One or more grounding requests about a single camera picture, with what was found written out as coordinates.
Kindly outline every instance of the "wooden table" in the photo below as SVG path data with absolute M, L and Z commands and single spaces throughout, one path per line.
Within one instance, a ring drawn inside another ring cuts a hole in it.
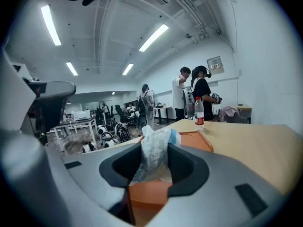
M 194 132 L 192 120 L 180 120 L 165 128 Z M 205 122 L 202 131 L 214 153 L 239 160 L 277 188 L 289 193 L 303 169 L 303 139 L 286 125 Z M 141 137 L 116 145 L 136 143 Z

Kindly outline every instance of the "pink cloth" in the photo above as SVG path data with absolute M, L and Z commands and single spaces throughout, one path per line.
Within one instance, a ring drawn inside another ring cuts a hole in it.
M 239 114 L 239 111 L 236 107 L 226 106 L 220 110 L 220 122 L 224 121 L 224 116 L 233 117 L 235 114 Z

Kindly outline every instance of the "white shirt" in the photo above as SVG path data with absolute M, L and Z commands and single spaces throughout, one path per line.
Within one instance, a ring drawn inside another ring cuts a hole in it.
M 175 78 L 172 81 L 172 106 L 174 108 L 184 108 L 183 103 L 183 89 L 184 83 L 179 85 L 180 78 Z
M 141 97 L 144 97 L 145 96 L 145 93 L 144 92 L 141 92 L 140 93 L 140 96 Z M 154 104 L 154 102 L 153 102 L 153 93 L 152 93 L 152 91 L 148 91 L 148 93 L 146 94 L 146 100 L 147 100 L 147 102 L 148 102 L 148 104 L 149 105 L 153 105 Z
M 126 110 L 128 110 L 128 111 L 135 111 L 135 107 L 134 106 L 130 106 L 130 107 L 127 107 Z
M 105 113 L 108 113 L 108 110 L 107 110 L 106 105 L 105 105 L 105 106 L 102 106 L 101 110 L 103 110 Z

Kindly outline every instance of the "white ceiling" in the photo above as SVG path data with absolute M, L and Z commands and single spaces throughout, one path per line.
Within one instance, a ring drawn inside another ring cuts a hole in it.
M 140 71 L 151 67 L 182 47 L 199 40 L 201 30 L 177 0 L 31 0 L 21 11 L 10 32 L 6 50 L 14 62 L 26 64 L 32 76 L 41 80 L 68 80 L 76 85 L 133 81 Z M 204 0 L 192 0 L 211 32 L 214 19 Z M 45 26 L 40 8 L 50 4 L 62 45 L 55 46 Z M 149 36 L 166 24 L 169 29 L 145 52 L 139 48 Z M 71 61 L 79 76 L 66 66 Z M 129 63 L 134 66 L 122 73 Z

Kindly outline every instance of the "backpack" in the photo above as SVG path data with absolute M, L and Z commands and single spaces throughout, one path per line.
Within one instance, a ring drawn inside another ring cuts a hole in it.
M 138 108 L 138 111 L 139 111 L 140 115 L 145 115 L 149 111 L 153 111 L 152 106 L 148 105 L 148 102 L 147 102 L 147 99 L 146 99 L 147 93 L 148 92 L 146 92 L 144 94 L 144 97 L 141 97 L 141 95 L 140 95 L 139 100 L 138 100 L 137 108 Z
M 129 135 L 128 129 L 125 127 L 125 125 L 118 123 L 115 131 L 121 143 L 131 140 L 131 136 Z

